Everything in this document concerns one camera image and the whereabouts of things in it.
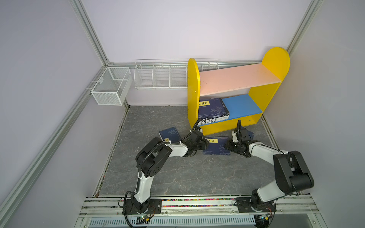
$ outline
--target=robotic arm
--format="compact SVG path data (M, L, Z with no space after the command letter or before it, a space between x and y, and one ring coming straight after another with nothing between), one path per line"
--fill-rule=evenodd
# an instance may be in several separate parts
M183 142L163 142L155 137L137 154L138 180L132 203L138 213L147 210L153 177L161 170L168 157L193 156L197 150L207 149L209 142L196 124L186 139L181 140Z
M168 157L192 156L196 150L206 149L208 144L201 129L195 125L191 133L179 143L152 139L136 156L138 181L132 196L134 210L141 214L147 211L153 177L161 170ZM232 132L232 140L228 141L225 147L247 158L259 157L274 166L275 180L253 190L250 202L247 202L253 209L265 208L275 199L314 186L312 175L300 152L281 151L257 140L251 140L240 121L237 129Z

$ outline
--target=blue book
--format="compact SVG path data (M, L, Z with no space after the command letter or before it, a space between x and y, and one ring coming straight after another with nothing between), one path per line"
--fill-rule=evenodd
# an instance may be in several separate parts
M209 141L209 145L206 150L203 150L203 154L231 155L231 152L224 148L229 137L207 137L206 139Z
M249 131L249 130L247 130L248 132L249 132L249 137L251 138L251 140L253 140L253 136L255 135L255 133L253 133L252 131Z
M172 143L180 142L181 137L176 127L170 127L166 130L159 131L160 137L163 141L168 142L171 140Z
M198 126L214 123L229 118L229 111L221 98L200 99L198 118L201 119Z

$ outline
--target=aluminum frame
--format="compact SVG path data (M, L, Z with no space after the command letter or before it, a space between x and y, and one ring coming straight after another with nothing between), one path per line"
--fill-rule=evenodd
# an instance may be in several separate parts
M109 65L110 62L107 58L107 55L104 52L103 47L95 33L94 28L92 27L91 21L85 11L85 7L82 4L81 0L69 0L72 5L77 18L79 19L82 28L84 29L86 35L88 36L90 43L92 44L96 54L98 55L100 62L102 65Z
M287 52L289 53L289 56L293 54L297 46L299 45L301 39L303 38L305 32L307 31L309 25L312 23L313 18L318 13L318 10L322 6L324 0L312 0L309 4L309 7L304 14L303 19L300 22L300 25L295 32L292 40L290 41Z
M155 218L168 216L204 216L204 215L262 215L262 212L239 213L234 206L236 197L251 196L161 196L152 197L162 199L161 214ZM87 228L92 218L97 217L123 217L123 196L105 198L87 198L78 216L75 228ZM310 195L285 196L277 200L276 214L308 214L315 228L327 228L322 216Z

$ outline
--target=yellow label on book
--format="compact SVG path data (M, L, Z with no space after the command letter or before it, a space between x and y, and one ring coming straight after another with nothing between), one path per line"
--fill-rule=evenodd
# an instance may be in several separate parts
M199 106L206 106L206 105L210 105L209 101L199 101Z
M207 139L210 143L218 143L218 139Z

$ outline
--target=mesh basket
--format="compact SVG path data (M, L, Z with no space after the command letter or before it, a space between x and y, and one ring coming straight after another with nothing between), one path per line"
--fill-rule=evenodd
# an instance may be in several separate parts
M91 93L99 105L123 105L132 77L127 67L107 67Z
M198 63L199 71L218 69L218 61ZM188 63L138 64L134 70L137 89L186 88Z

